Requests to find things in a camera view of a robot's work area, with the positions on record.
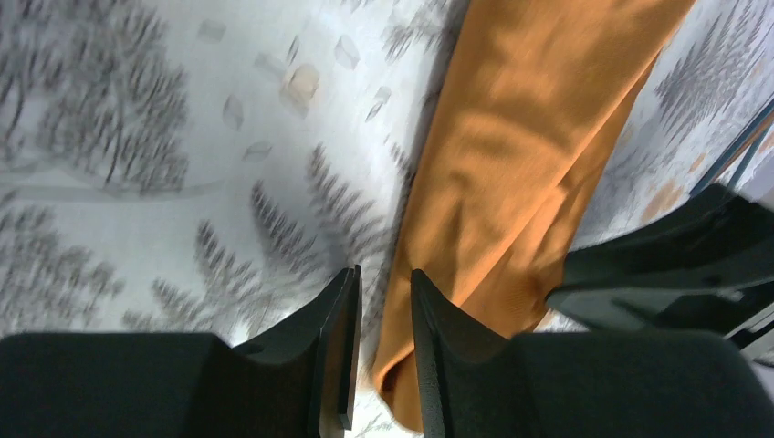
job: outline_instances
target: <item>fabric fold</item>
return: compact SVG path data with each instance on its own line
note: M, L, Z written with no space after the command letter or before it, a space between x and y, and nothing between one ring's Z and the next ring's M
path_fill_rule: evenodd
M650 67L693 0L473 0L398 240L374 383L420 431L411 271L503 336L535 328Z

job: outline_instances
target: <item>grey tree print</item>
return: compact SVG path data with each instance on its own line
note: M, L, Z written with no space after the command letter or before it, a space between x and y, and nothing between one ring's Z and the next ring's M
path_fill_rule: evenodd
M0 41L5 167L61 165L106 192L181 190L186 76L165 59L166 25L155 12L137 0L8 4L4 19L18 24ZM33 101L45 110L32 132L18 132Z
M272 297L264 293L252 263L237 263L207 222L199 226L193 258L204 281L203 296L156 279L151 289L162 314L129 310L122 319L124 326L136 331L213 331L224 337L243 321L259 326Z
M50 208L0 199L0 337L12 332L88 329L123 291L116 268L66 244Z
M661 120L672 140L683 139L700 121L723 114L735 101L765 53L763 44L771 33L771 26L765 26L766 3L736 0L658 84Z
M318 276L324 270L320 254L314 249L315 238L307 237L304 228L292 221L268 197L260 181L253 186L250 206L256 230L267 247L269 258L277 258L281 262L280 266L272 267L285 271L276 274L288 276L292 273L301 280Z
M15 134L26 102L50 95L64 77L66 57L55 40L41 35L51 19L51 9L39 0L0 8L0 163L6 171L24 146Z
M414 44L422 45L425 51L439 50L451 57L467 6L466 0L426 0L410 22L393 24L385 30L387 60L400 59Z
M376 213L374 200L365 199L362 191L331 171L322 144L309 155L307 180L334 270L383 253L390 238L385 218Z
M250 206L261 244L256 246L265 250L262 263L237 261L213 226L203 222L193 258L204 293L156 279L152 294L161 315L130 310L123 325L135 331L212 331L225 339L243 327L253 337L298 308L305 298L299 291L306 291L308 298L320 292L323 265L313 250L314 238L307 238L304 229L280 211L261 182L253 189Z

